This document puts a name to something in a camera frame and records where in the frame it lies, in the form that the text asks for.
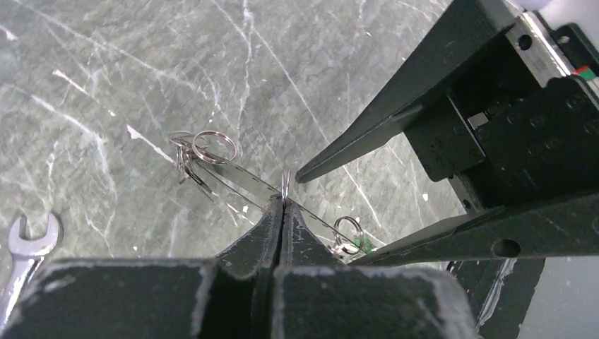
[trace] gray surface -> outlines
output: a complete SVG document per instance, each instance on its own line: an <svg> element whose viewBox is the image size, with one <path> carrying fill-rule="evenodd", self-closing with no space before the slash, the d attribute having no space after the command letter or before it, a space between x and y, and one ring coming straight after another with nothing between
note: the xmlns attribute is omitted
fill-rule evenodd
<svg viewBox="0 0 599 339"><path fill-rule="evenodd" d="M598 259L548 258L518 339L597 338Z"/></svg>
<svg viewBox="0 0 599 339"><path fill-rule="evenodd" d="M277 184L349 126L445 6L0 0L0 234L18 209L39 234L54 210L52 258L218 253L259 213L179 186L168 133L222 131L237 163ZM462 211L403 136L290 195L330 223L359 218L377 246Z"/></svg>

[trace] wrench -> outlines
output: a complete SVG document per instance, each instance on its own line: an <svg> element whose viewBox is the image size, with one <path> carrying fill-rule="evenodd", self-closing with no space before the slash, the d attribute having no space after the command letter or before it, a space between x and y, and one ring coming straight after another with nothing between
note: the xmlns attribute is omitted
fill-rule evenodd
<svg viewBox="0 0 599 339"><path fill-rule="evenodd" d="M48 228L43 237L26 239L26 230L27 218L21 215L8 231L8 250L13 257L13 268L0 299L0 333L8 323L23 286L31 280L44 257L56 247L62 236L62 228L52 213L48 215Z"/></svg>

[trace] round hole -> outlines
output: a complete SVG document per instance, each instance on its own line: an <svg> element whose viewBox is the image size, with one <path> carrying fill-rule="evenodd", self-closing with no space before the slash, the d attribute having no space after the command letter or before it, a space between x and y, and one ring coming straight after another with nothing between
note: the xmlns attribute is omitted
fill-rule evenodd
<svg viewBox="0 0 599 339"><path fill-rule="evenodd" d="M501 258L516 258L520 254L521 248L514 240L502 239L495 242L491 250L495 256Z"/></svg>
<svg viewBox="0 0 599 339"><path fill-rule="evenodd" d="M521 35L518 38L518 47L520 47L520 49L522 49L523 51L526 51L532 45L533 45L533 38L530 37L530 35L525 34L525 35Z"/></svg>

